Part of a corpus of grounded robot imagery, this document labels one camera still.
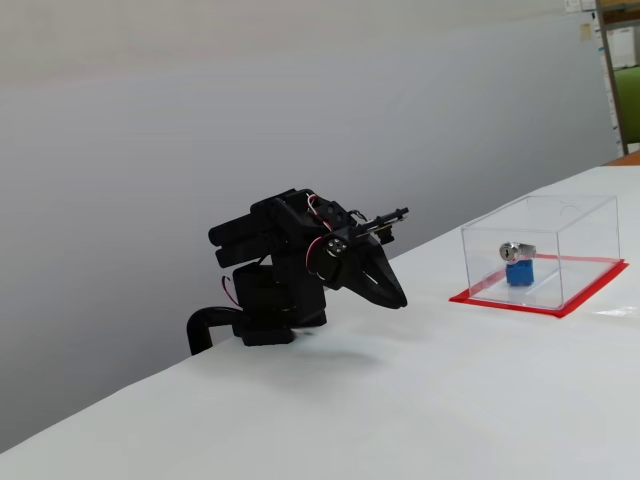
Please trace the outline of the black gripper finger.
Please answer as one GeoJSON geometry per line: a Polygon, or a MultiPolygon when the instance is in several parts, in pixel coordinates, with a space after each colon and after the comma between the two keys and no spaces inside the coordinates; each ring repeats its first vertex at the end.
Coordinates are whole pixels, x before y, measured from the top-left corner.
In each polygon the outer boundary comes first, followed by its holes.
{"type": "Polygon", "coordinates": [[[354,279],[347,279],[344,287],[377,306],[401,307],[401,291],[386,280],[374,281],[369,276],[356,276],[354,279]]]}
{"type": "Polygon", "coordinates": [[[371,241],[366,247],[362,261],[362,269],[364,274],[374,281],[386,280],[393,283],[396,288],[401,291],[401,307],[408,305],[404,290],[379,243],[371,241]]]}

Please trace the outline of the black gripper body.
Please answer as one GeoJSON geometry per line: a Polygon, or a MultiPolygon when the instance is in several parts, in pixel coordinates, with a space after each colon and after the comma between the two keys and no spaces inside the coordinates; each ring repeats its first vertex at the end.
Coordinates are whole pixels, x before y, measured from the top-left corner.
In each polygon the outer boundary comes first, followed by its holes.
{"type": "Polygon", "coordinates": [[[333,290],[381,291],[386,256],[367,225],[342,227],[311,243],[311,274],[333,290]]]}

